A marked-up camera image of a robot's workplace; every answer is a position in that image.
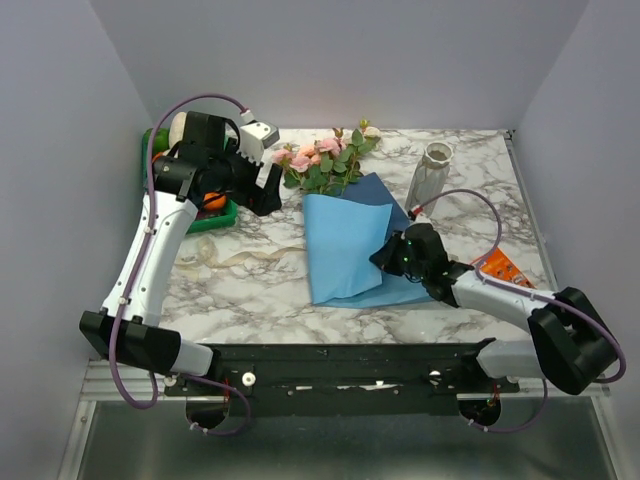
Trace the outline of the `blue wrapping paper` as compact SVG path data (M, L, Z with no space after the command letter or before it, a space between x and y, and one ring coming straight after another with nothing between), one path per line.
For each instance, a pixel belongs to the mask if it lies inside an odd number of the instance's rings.
M369 257L409 219L380 177L371 173L339 197L308 194L303 200L311 302L366 309L429 302L425 289L386 274Z

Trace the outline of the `pink flower stem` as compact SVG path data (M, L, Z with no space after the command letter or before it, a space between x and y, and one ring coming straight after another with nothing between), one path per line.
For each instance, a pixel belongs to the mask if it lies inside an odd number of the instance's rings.
M271 157L272 162L283 169L284 187L307 193L323 193L327 188L328 177L322 164L329 159L329 154L315 145L298 149L285 146Z
M367 119L361 119L357 128L350 135L349 145L355 158L374 151L381 141L382 132Z
M317 141L315 146L319 160L313 193L340 196L347 187L360 181L363 174L359 146L346 140L343 131L334 130L333 137Z

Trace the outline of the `cream ribbon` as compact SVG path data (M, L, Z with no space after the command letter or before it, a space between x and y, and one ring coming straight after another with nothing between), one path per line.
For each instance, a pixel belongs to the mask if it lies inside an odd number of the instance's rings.
M302 245L295 245L280 248L272 253L261 251L241 251L226 259L219 258L219 251L216 244L210 238L199 239L196 243L196 252L193 256L177 257L174 265L180 269L196 268L200 265L207 266L211 269L231 268L243 262L254 259L258 261L276 261L281 259L288 253L305 252L306 249Z

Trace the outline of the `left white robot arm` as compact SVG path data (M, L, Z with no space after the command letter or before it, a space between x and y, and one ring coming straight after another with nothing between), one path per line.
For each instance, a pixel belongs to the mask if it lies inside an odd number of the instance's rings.
M83 313L79 328L104 359L157 374L187 374L201 395L214 393L222 380L211 348L187 341L159 325L166 285L179 247L209 193L266 216L281 208L282 169L271 167L266 182L256 180L264 151L279 130L249 113L226 135L230 120L181 112L183 136L153 160L154 189L143 197L139 225L116 284L97 312Z

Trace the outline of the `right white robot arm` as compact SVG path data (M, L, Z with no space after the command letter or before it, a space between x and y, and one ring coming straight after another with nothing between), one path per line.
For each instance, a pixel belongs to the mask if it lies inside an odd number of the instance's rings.
M387 274L421 284L436 301L528 333L524 341L493 340L461 365L461 382L471 391L483 391L498 378L519 377L545 379L578 395L623 362L618 342L583 292L540 291L481 275L451 259L427 223L394 232L369 260Z

